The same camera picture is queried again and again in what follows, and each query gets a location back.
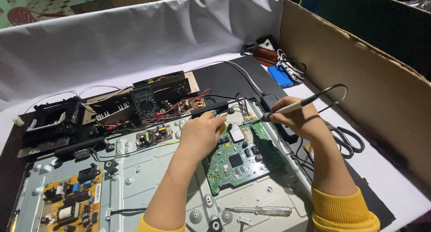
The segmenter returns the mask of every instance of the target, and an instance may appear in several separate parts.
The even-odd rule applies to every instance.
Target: white backdrop
[[[0,110],[223,53],[272,34],[283,0],[165,0],[0,30]]]

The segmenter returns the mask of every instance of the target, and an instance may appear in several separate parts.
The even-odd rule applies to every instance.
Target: scissors
[[[339,144],[341,147],[344,147],[347,149],[347,151],[349,152],[349,154],[343,154],[341,153],[342,157],[345,159],[350,159],[353,157],[354,153],[360,153],[365,149],[365,144],[364,141],[362,141],[362,139],[356,135],[355,133],[353,133],[352,131],[345,129],[343,127],[338,126],[337,128],[335,128],[332,124],[330,124],[329,122],[326,122],[325,120],[323,120],[326,124],[326,127],[328,128],[329,131],[334,131],[336,132],[340,137],[338,138],[337,136],[335,136],[334,134],[332,134],[332,136],[335,139],[335,142],[337,144]],[[350,141],[348,140],[348,138],[346,137],[346,135],[351,136],[352,138],[354,138],[356,141],[358,141],[359,143],[359,148],[354,147]]]

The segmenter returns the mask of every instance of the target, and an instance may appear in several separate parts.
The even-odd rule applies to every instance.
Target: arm
[[[299,101],[284,97],[272,112]],[[282,123],[297,135],[310,141],[314,150],[314,180],[312,184],[317,229],[325,231],[377,231],[378,218],[365,204],[359,188],[350,176],[337,144],[313,104],[289,114],[273,114],[270,119]]]
[[[225,121],[206,112],[184,124],[180,145],[143,217],[146,226],[184,231],[188,185],[199,163],[217,145],[219,126]],[[137,231],[143,231],[141,224]]]

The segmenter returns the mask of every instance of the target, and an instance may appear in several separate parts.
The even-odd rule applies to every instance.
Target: small circuit board
[[[224,131],[217,147],[202,161],[213,196],[286,165],[260,123],[237,127],[242,137],[235,127]]]
[[[205,106],[205,101],[203,98],[199,100],[199,98],[194,98],[190,100],[184,100],[178,103],[178,113],[179,114],[188,114],[191,110],[195,110],[200,107]]]
[[[45,185],[40,232],[99,232],[102,168],[90,181],[79,174]]]
[[[170,139],[172,139],[171,126],[161,125],[138,133],[136,135],[136,147],[138,149],[150,147]]]

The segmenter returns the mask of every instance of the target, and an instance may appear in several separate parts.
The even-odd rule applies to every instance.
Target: patterned floor
[[[67,15],[73,15],[70,9],[71,5],[72,3],[70,0],[34,0],[27,7],[39,13],[57,13],[63,11]],[[38,21],[52,19],[52,17],[40,16],[34,13],[33,16],[35,16]]]

